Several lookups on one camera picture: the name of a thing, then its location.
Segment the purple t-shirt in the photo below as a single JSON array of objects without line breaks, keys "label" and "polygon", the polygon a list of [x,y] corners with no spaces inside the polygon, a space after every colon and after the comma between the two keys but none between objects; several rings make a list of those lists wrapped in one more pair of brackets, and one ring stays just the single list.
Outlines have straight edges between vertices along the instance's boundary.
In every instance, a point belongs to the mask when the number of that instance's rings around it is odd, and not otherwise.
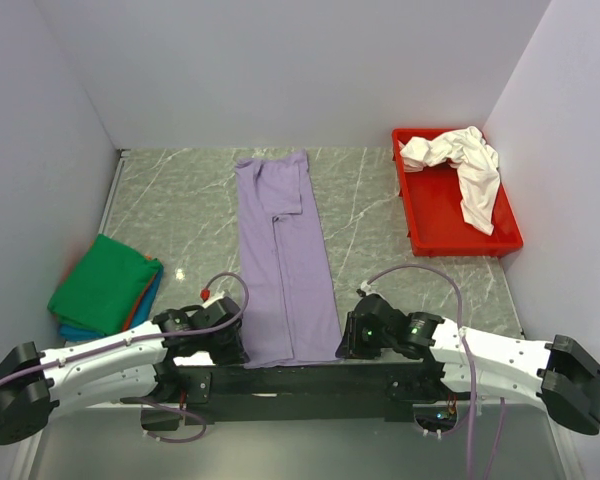
[{"label": "purple t-shirt", "polygon": [[235,167],[248,367],[332,362],[341,340],[306,151]]}]

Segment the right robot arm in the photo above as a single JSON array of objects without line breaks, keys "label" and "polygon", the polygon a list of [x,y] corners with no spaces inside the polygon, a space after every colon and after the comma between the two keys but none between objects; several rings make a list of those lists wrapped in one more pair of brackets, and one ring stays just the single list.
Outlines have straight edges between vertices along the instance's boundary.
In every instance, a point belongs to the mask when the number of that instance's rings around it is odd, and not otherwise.
[{"label": "right robot arm", "polygon": [[366,295],[348,313],[336,355],[375,360],[386,349],[416,369],[391,379],[389,394],[397,400],[501,397],[532,405],[576,433],[600,431],[600,363],[568,336],[513,339],[431,313],[405,314],[378,294]]}]

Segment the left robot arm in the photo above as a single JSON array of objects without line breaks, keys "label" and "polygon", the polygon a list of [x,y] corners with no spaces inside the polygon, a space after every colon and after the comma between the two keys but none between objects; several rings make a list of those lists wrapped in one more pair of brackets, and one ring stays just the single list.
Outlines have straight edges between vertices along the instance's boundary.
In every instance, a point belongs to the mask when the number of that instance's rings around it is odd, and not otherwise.
[{"label": "left robot arm", "polygon": [[92,405],[185,398],[190,382],[177,359],[203,352],[216,364],[247,362],[242,314],[231,298],[217,296],[99,340],[44,351],[32,342],[14,347],[0,362],[0,445]]}]

